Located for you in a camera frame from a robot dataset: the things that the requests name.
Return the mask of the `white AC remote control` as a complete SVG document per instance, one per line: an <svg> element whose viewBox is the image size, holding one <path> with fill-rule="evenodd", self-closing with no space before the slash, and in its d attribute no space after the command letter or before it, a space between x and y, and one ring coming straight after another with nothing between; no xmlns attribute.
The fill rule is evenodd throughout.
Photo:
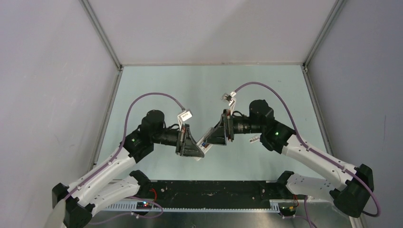
<svg viewBox="0 0 403 228"><path fill-rule="evenodd" d="M213 127L210 127L196 144L198 146L198 148L203 152L203 154L206 154L207 151L212 147L212 144L207 143L207 138L211 135L212 131L213 131ZM207 143L208 146L206 148L204 148L204 147L202 147L202 143Z"/></svg>

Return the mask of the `white battery cover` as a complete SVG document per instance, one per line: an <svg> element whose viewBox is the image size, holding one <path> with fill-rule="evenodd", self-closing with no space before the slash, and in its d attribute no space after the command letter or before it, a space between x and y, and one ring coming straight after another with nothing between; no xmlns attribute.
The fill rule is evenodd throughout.
<svg viewBox="0 0 403 228"><path fill-rule="evenodd" d="M260 141L260 135L255 135L255 136L253 136L252 138L249 139L250 143L255 143L255 142L258 142L258 141Z"/></svg>

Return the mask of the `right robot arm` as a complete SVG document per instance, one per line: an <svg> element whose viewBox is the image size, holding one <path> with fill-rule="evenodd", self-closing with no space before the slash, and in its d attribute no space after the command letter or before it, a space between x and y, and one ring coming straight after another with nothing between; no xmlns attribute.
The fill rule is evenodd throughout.
<svg viewBox="0 0 403 228"><path fill-rule="evenodd" d="M305 141L294 129L275 120L274 111L265 100L254 100L249 115L236 116L225 109L220 121L198 141L207 152L213 145L226 145L236 134L258 133L259 141L267 150L292 158L322 176L303 180L293 171L281 174L276 186L277 194L284 199L295 195L309 195L331 202L344 214L358 218L374 191L372 169L361 164L354 166L322 152Z"/></svg>

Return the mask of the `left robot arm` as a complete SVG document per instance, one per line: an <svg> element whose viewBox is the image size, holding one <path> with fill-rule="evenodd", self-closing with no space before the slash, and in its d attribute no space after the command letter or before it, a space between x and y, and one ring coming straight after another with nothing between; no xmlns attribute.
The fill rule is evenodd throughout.
<svg viewBox="0 0 403 228"><path fill-rule="evenodd" d="M125 134L119 147L105 161L77 181L69 185L59 183L53 188L53 210L45 227L83 228L99 211L119 200L148 196L150 180L140 170L115 184L110 181L149 155L154 144L173 146L179 156L203 158L205 153L192 137L190 126L185 124L191 117L191 111L184 110L177 116L179 128L173 129L164 126L163 112L149 111L139 128Z"/></svg>

